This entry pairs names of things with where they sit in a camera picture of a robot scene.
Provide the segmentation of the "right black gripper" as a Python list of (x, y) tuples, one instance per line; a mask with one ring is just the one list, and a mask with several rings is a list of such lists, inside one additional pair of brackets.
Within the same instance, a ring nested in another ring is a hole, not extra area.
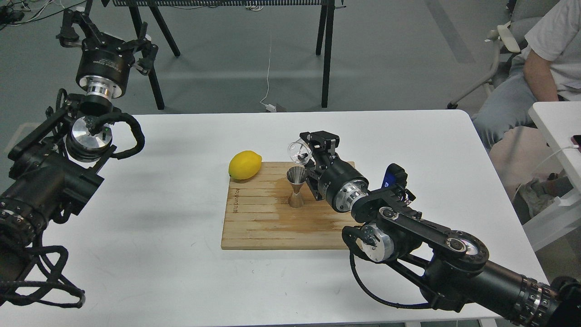
[(336, 154), (339, 136), (325, 131), (302, 132), (300, 139), (310, 149), (303, 166), (305, 182), (316, 201), (326, 199), (334, 211), (346, 213), (358, 199), (369, 194), (369, 181)]

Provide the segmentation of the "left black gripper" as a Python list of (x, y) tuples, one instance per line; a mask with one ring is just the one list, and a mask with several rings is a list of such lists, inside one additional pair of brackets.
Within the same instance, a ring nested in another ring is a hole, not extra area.
[(158, 46), (149, 35), (125, 42), (125, 51), (120, 54), (110, 46), (109, 37), (100, 32), (88, 13), (65, 9), (60, 32), (57, 35), (64, 48), (82, 49), (81, 61), (75, 77), (81, 89), (87, 91), (88, 78), (100, 77), (116, 87), (110, 87), (114, 99), (125, 95), (129, 71), (136, 68), (143, 76), (151, 73)]

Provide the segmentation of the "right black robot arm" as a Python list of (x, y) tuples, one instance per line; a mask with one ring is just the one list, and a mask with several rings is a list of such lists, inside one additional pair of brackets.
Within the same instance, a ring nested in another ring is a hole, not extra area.
[[(306, 182), (318, 201), (325, 199), (338, 213), (350, 213), (358, 226), (342, 228), (350, 250), (351, 271), (359, 287), (379, 303), (411, 310), (459, 312), (477, 303), (517, 326), (578, 327), (580, 282), (571, 277), (544, 284), (488, 259), (488, 249), (475, 236), (423, 218), (409, 203), (407, 173), (390, 164), (382, 188), (369, 181), (335, 149), (340, 138), (329, 132), (303, 132), (293, 161), (303, 165)], [(391, 269), (415, 284), (424, 303), (388, 302), (361, 281), (355, 258)]]

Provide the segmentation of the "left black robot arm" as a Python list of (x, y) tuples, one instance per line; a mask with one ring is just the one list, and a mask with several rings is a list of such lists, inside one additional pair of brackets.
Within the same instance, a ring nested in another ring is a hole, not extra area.
[(137, 38), (124, 41), (100, 31), (89, 10), (64, 11), (57, 38), (61, 46), (79, 46), (81, 62), (75, 80), (83, 90), (60, 89), (46, 120), (9, 152), (12, 186), (1, 195), (1, 302), (15, 306), (42, 303), (52, 290), (77, 298), (57, 307), (80, 308), (85, 292), (64, 277), (69, 257), (64, 246), (44, 246), (50, 222), (63, 224), (78, 215), (103, 182), (100, 169), (110, 159), (132, 157), (143, 150), (139, 122), (112, 104), (123, 96), (129, 71), (147, 76), (158, 46), (138, 22)]

